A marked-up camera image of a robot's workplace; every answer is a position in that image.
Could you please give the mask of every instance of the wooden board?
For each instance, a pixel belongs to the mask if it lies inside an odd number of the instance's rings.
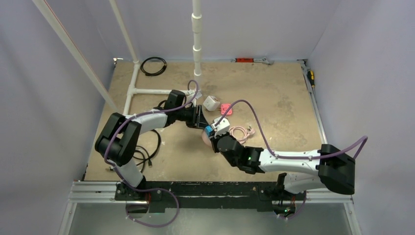
[[[161,65],[148,63],[149,72]],[[138,75],[137,88],[185,90],[188,80],[193,78],[193,63],[168,63],[167,70],[160,76]],[[111,88],[112,98],[123,109],[126,92],[131,80],[133,64],[117,63]],[[307,92],[301,67],[297,63],[275,63],[271,66],[251,63],[203,63],[202,94],[198,103],[207,95],[216,96],[222,103],[238,99],[249,101],[261,122],[265,136],[274,150],[303,151],[320,148],[321,140],[313,106]],[[141,113],[166,99],[166,95],[135,95],[130,113]],[[98,126],[101,132],[112,110],[105,105]],[[204,110],[209,122],[220,116],[219,111]],[[257,133],[245,145],[264,147],[254,116],[249,107],[240,103],[228,116],[232,126],[253,127]],[[144,175],[150,181],[276,181],[280,172],[250,175],[231,167],[221,154],[213,153],[201,139],[201,130],[187,128],[185,123],[159,129],[162,145]],[[148,132],[140,136],[139,145],[150,153],[155,150],[157,136]],[[108,170],[102,157],[92,149],[85,180],[118,180]]]

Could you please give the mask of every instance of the blue object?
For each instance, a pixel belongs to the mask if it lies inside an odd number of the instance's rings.
[[[212,127],[211,126],[205,127],[205,132],[206,132],[206,135],[209,137],[211,132],[213,132]]]

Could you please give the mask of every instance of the white wall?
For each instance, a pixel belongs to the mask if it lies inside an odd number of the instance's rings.
[[[84,54],[97,60],[94,68],[108,85],[111,54],[100,38],[83,33],[95,41]],[[102,107],[32,1],[0,1],[0,234],[57,234]]]
[[[344,0],[313,51],[330,143],[369,136],[353,196],[366,235],[413,234],[415,2]]]
[[[107,44],[123,43],[107,1],[86,2]],[[282,60],[308,58],[339,2],[203,0],[203,59],[264,55]],[[117,3],[141,59],[161,56],[193,60],[191,0]],[[125,46],[110,50],[118,57],[131,59]]]

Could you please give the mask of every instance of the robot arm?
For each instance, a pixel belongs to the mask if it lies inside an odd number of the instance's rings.
[[[321,149],[305,152],[278,152],[271,154],[268,149],[241,145],[229,134],[229,122],[220,118],[205,128],[213,151],[220,152],[231,166],[238,167],[248,174],[273,171],[295,172],[280,174],[278,184],[285,191],[297,194],[304,190],[328,188],[332,192],[354,194],[355,160],[347,154],[336,157],[315,159],[315,157],[339,152],[329,144],[322,144]],[[304,156],[308,159],[295,159]]]
[[[183,92],[172,90],[166,101],[163,101],[164,107],[155,107],[153,110],[168,110],[180,107],[185,99]],[[115,134],[118,127],[132,115],[123,116],[114,113],[110,116],[104,129],[95,142],[95,150],[102,156],[109,145],[110,139]],[[133,159],[138,137],[157,128],[167,127],[175,121],[185,121],[189,128],[204,129],[208,126],[202,113],[202,106],[190,106],[168,113],[157,113],[143,115],[133,119],[120,132],[122,136],[115,139],[110,147],[108,160],[112,161],[117,167],[117,171],[122,178],[133,187],[139,187],[140,183],[145,182],[145,177],[137,169]]]

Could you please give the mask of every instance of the black cable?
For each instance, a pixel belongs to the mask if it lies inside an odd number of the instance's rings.
[[[164,65],[163,65],[163,68],[162,69],[160,69],[159,71],[157,71],[157,72],[155,72],[155,73],[150,73],[150,72],[147,72],[147,71],[145,71],[144,70],[144,64],[145,64],[145,62],[147,62],[147,61],[149,61],[149,60],[153,60],[153,59],[156,59],[156,60],[160,60],[160,61],[162,61],[163,63],[164,63]],[[166,71],[166,68],[167,68],[167,62],[163,59],[163,58],[160,58],[160,57],[150,57],[150,58],[147,58],[147,59],[145,59],[144,61],[143,61],[143,63],[141,64],[141,66],[140,66],[140,70],[146,75],[146,76],[158,76],[158,75],[160,75],[160,74],[162,74],[162,73],[164,73],[164,71]]]
[[[151,155],[149,155],[147,149],[145,149],[143,146],[137,145],[137,147],[141,148],[145,152],[145,154],[147,154],[147,158],[145,158],[145,155],[144,155],[143,152],[141,152],[140,150],[137,150],[137,149],[135,150],[135,152],[141,154],[143,156],[143,158],[138,158],[138,157],[133,156],[134,159],[142,161],[142,162],[136,164],[137,166],[143,164],[143,167],[141,169],[141,173],[144,171],[145,162],[148,163],[149,167],[153,166],[153,163],[151,162],[151,159],[157,155],[157,153],[160,149],[160,145],[161,145],[161,136],[160,136],[160,134],[156,130],[151,130],[151,131],[157,134],[157,147],[156,147],[156,150],[154,150],[154,152]]]
[[[143,164],[143,163],[144,163],[144,162],[148,159],[148,158],[145,158],[145,156],[144,156],[143,152],[141,152],[141,151],[139,151],[139,150],[135,150],[134,152],[139,153],[139,154],[141,154],[141,155],[143,156],[143,158],[138,158],[138,157],[136,157],[136,156],[133,156],[133,158],[134,158],[134,159],[137,159],[137,160],[142,160],[142,162],[141,162],[141,163],[136,164],[136,166],[139,166],[139,165]],[[141,172],[141,173],[144,171],[144,168],[145,168],[145,164],[143,164],[143,166],[142,166],[142,168],[141,168],[141,170],[140,170],[140,172]]]
[[[161,105],[164,104],[166,102],[166,100],[163,100],[162,102],[159,103],[159,105],[157,105],[157,108],[161,108]]]

